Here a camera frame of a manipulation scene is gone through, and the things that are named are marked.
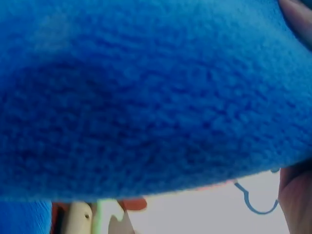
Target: fleece texture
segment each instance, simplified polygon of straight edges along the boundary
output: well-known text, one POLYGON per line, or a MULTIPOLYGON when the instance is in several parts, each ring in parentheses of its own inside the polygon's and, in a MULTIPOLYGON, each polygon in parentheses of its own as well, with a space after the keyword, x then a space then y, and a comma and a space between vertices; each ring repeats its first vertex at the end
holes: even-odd
MULTIPOLYGON (((312 55, 277 0, 1 0, 0 30, 1 199, 146 195, 311 155, 312 55)), ((50 203, 0 205, 47 233, 50 203)))

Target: blue fleece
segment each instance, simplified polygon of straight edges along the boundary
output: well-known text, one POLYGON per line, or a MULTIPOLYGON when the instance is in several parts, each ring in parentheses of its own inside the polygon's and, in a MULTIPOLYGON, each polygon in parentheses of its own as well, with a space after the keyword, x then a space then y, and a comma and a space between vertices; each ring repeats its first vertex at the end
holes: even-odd
POLYGON ((312 54, 276 0, 1 0, 0 30, 0 198, 137 196, 310 156, 312 54))

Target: finger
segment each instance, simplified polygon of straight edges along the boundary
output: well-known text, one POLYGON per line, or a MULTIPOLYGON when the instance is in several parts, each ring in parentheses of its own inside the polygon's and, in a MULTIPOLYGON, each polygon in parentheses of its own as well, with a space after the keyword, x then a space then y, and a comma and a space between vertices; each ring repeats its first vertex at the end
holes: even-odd
POLYGON ((280 171, 279 193, 281 193, 292 180, 309 171, 312 171, 312 159, 287 168, 282 168, 280 171))
POLYGON ((280 7, 290 27, 309 47, 312 46, 312 5, 311 0, 279 0, 280 7))

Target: metal hook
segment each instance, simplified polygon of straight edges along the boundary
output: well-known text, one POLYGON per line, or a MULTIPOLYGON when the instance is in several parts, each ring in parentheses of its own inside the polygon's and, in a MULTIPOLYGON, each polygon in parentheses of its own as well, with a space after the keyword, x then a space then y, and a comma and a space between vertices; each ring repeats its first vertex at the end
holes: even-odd
MULTIPOLYGON (((279 169, 275 169, 275 170, 272 169, 271 172, 272 172, 272 173, 277 173, 277 172, 279 172, 279 169)), ((248 192, 243 186, 241 186, 238 182, 235 182, 234 185, 235 185, 240 191, 243 192, 245 204, 246 204, 246 206, 248 207, 248 209, 249 209, 250 211, 252 211, 252 212, 254 212, 254 213, 258 214, 258 215, 267 215, 267 214, 273 212, 273 211, 276 209, 276 207, 277 207, 277 205, 278 205, 278 201, 277 201, 277 200, 275 200, 275 203, 274 203, 273 207, 272 207, 269 211, 266 211, 266 212, 257 211, 257 210, 251 205, 251 203, 250 203, 250 201, 249 201, 249 192, 248 192)))

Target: hand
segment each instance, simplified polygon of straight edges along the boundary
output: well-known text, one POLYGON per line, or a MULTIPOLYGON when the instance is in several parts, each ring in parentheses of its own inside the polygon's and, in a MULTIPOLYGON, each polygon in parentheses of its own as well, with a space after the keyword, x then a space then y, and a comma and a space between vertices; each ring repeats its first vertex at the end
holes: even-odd
MULTIPOLYGON (((312 0, 279 0, 290 27, 311 49, 312 10, 303 2, 312 6, 312 0)), ((278 200, 290 233, 312 234, 312 160, 281 169, 278 200)))

